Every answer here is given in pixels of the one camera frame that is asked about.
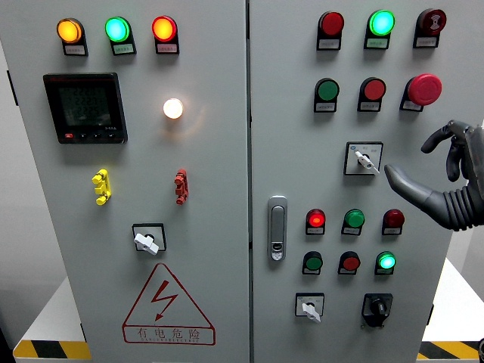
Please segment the high voltage warning label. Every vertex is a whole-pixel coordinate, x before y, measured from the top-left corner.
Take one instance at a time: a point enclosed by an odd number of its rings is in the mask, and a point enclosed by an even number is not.
[[[123,323],[127,343],[213,346],[215,328],[178,278],[158,263]]]

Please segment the robotic hand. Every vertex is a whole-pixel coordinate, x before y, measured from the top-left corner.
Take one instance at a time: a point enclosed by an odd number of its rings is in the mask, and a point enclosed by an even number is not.
[[[448,180],[459,179],[460,164],[462,176],[469,180],[467,186],[441,193],[411,180],[400,167],[389,164],[385,165],[385,174],[390,187],[444,228],[459,231],[484,225],[484,129],[451,120],[434,132],[421,150],[431,153],[448,138]]]

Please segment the green indicator light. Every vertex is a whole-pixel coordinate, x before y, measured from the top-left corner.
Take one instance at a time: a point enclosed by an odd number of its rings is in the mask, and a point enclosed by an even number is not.
[[[106,34],[113,42],[124,42],[129,36],[129,25],[121,17],[111,17],[106,22]]]
[[[319,270],[322,265],[323,262],[317,257],[312,257],[306,261],[306,267],[311,271]]]
[[[395,17],[391,11],[375,11],[370,18],[370,30],[376,36],[386,36],[390,34],[395,26]]]
[[[331,101],[338,95],[339,91],[335,81],[325,81],[319,85],[318,95],[325,101]]]
[[[381,268],[389,269],[392,268],[396,264],[396,259],[393,253],[391,252],[383,252],[378,256],[378,265]]]
[[[345,214],[345,222],[351,228],[360,228],[365,223],[365,215],[360,209],[350,210]]]

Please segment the glowing white light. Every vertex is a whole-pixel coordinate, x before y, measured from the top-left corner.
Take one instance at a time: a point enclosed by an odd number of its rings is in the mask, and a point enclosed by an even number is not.
[[[170,119],[178,119],[183,113],[183,103],[177,98],[170,98],[163,105],[163,112]]]

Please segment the gray metal panel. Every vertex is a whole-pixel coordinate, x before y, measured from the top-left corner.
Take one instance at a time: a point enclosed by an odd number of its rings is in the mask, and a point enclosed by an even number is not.
[[[363,49],[373,11],[396,16],[387,51]],[[427,8],[448,17],[437,49],[412,49],[415,21]],[[325,11],[345,19],[340,51],[316,52],[316,30]],[[253,152],[253,295],[255,362],[414,361],[420,347],[451,232],[404,201],[384,174],[343,176],[347,141],[382,141],[382,165],[400,163],[417,180],[438,188],[446,181],[448,145],[431,155],[420,146],[452,118],[480,124],[484,114],[481,1],[285,1],[250,3]],[[440,99],[423,113],[399,111],[407,81],[435,73],[443,83]],[[368,77],[386,83],[382,110],[357,113],[358,92]],[[336,113],[313,113],[314,87],[330,77],[340,85]],[[287,250],[283,262],[266,252],[267,201],[287,198]],[[305,236],[306,213],[326,213],[326,234]],[[361,236],[342,236],[343,217],[352,208],[366,216]],[[406,218],[401,236],[381,236],[383,214],[399,208]],[[303,276],[306,252],[319,251],[320,276]],[[342,253],[361,259],[356,276],[337,274]],[[377,254],[397,258],[393,276],[374,276]],[[321,323],[294,316],[295,294],[324,293]],[[366,293],[391,293],[385,328],[361,328]]]
[[[151,22],[178,24],[179,56],[156,55]],[[131,24],[138,54],[114,57],[112,16]],[[89,56],[66,57],[57,22],[85,27]],[[3,1],[0,34],[85,334],[97,362],[249,359],[245,1]],[[61,145],[42,75],[117,72],[127,144]],[[169,122],[163,102],[185,112]],[[113,196],[95,203],[91,177],[110,173]],[[190,197],[175,204],[173,179]],[[167,251],[135,251],[133,223],[162,222]],[[122,324],[163,262],[216,329],[214,346],[127,344]],[[170,307],[180,324],[182,309]],[[154,317],[146,314],[146,319]]]

